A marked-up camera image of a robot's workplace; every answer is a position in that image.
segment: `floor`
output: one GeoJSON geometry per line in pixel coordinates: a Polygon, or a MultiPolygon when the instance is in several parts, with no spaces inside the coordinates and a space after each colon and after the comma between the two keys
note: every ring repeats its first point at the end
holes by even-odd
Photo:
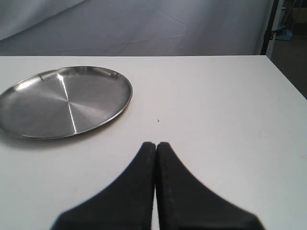
{"type": "Polygon", "coordinates": [[[272,62],[307,99],[307,36],[275,41],[272,62]]]}

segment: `metal plate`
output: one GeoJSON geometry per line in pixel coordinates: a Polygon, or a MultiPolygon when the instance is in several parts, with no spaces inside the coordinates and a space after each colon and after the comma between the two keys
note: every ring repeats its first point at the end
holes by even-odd
{"type": "Polygon", "coordinates": [[[16,137],[54,139],[97,128],[132,97],[123,75],[100,67],[67,67],[27,78],[0,95],[0,128],[16,137]]]}

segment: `white table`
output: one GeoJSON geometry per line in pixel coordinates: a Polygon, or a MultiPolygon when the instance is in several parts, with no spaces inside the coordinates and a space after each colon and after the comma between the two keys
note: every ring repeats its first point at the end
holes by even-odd
{"type": "Polygon", "coordinates": [[[49,229],[110,184],[144,141],[170,142],[200,181],[268,230],[307,229],[307,101],[266,57],[0,57],[0,91],[77,65],[122,73],[132,101],[116,122],[84,135],[1,133],[0,229],[49,229]]]}

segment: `gray fabric backdrop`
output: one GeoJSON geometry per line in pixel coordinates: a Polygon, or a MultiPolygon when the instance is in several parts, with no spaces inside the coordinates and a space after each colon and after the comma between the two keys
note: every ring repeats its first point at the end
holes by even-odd
{"type": "Polygon", "coordinates": [[[272,0],[86,0],[0,41],[0,55],[254,55],[271,5],[272,0]]]}

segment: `black stand pole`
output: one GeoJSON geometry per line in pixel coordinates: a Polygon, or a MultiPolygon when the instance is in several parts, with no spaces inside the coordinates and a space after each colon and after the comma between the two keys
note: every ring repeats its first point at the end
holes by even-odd
{"type": "Polygon", "coordinates": [[[263,37],[263,45],[262,45],[260,55],[266,55],[269,42],[270,42],[270,40],[273,39],[274,32],[272,31],[272,28],[273,28],[273,24],[274,24],[274,20],[275,20],[275,16],[276,16],[277,8],[278,8],[278,3],[279,3],[279,0],[274,0],[274,2],[273,2],[268,27],[267,27],[267,30],[265,31],[264,37],[263,37]]]}

